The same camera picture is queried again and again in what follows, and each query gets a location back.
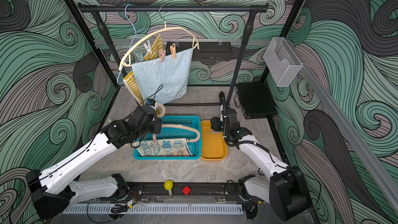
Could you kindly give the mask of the pink wooden hanger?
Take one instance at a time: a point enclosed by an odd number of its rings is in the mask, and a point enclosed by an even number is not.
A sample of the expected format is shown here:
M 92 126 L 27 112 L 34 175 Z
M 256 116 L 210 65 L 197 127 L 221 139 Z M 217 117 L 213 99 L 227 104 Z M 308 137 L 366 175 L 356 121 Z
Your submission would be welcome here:
M 162 120 L 161 133 L 157 134 L 157 139 L 186 139 L 191 149 L 198 150 L 202 147 L 202 126 L 198 116 L 165 116 L 165 107 L 158 102 L 156 107 L 152 108 Z M 145 137 L 139 138 L 149 140 L 152 139 L 152 135 L 149 133 Z

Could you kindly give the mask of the bunny pattern towel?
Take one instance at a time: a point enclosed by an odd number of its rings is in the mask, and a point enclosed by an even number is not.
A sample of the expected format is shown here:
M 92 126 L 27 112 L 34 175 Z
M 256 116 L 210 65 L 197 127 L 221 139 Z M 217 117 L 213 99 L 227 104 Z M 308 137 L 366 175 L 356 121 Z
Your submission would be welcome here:
M 186 139 L 143 141 L 137 148 L 142 157 L 191 157 Z

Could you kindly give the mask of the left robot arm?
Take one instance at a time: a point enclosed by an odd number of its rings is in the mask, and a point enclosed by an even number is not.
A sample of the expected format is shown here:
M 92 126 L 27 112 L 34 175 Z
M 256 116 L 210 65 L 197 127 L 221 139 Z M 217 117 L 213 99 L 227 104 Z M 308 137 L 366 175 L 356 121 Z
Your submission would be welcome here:
M 127 117 L 111 122 L 88 144 L 64 160 L 26 175 L 33 206 L 42 220 L 51 219 L 74 203 L 95 198 L 123 200 L 128 184 L 121 174 L 78 182 L 76 178 L 97 161 L 147 134 L 159 134 L 162 121 L 153 106 L 138 106 Z

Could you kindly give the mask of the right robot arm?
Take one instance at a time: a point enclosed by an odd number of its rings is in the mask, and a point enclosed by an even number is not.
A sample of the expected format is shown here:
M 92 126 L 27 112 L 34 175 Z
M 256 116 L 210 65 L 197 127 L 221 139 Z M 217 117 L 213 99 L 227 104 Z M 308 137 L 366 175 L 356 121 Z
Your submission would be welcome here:
M 249 129 L 240 126 L 236 110 L 230 108 L 223 92 L 219 93 L 219 100 L 220 117 L 211 119 L 212 130 L 221 132 L 225 144 L 245 153 L 263 174 L 263 178 L 242 178 L 243 194 L 270 204 L 282 221 L 308 210 L 311 199 L 304 173 L 280 161 Z

